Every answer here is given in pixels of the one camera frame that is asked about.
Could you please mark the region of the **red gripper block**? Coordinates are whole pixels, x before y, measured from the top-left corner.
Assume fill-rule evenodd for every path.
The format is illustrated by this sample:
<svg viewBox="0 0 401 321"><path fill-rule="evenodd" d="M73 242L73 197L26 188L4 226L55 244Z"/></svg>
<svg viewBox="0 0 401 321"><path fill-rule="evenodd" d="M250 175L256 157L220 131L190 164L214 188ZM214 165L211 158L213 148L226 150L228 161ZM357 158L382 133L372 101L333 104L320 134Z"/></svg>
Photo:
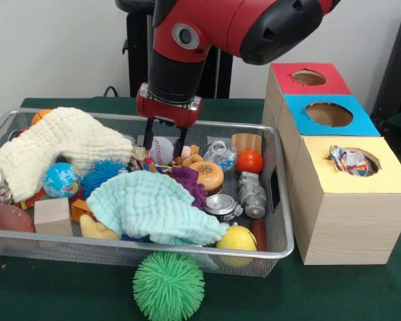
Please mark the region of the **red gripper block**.
<svg viewBox="0 0 401 321"><path fill-rule="evenodd" d="M148 118L144 132L143 147L152 148L154 138L154 118L173 123L180 130L178 140L174 144L174 156L181 156L188 127L195 124L202 108L202 98L194 96L188 103L163 102L154 97L148 90L148 84L142 83L136 97L136 107L139 115Z"/></svg>

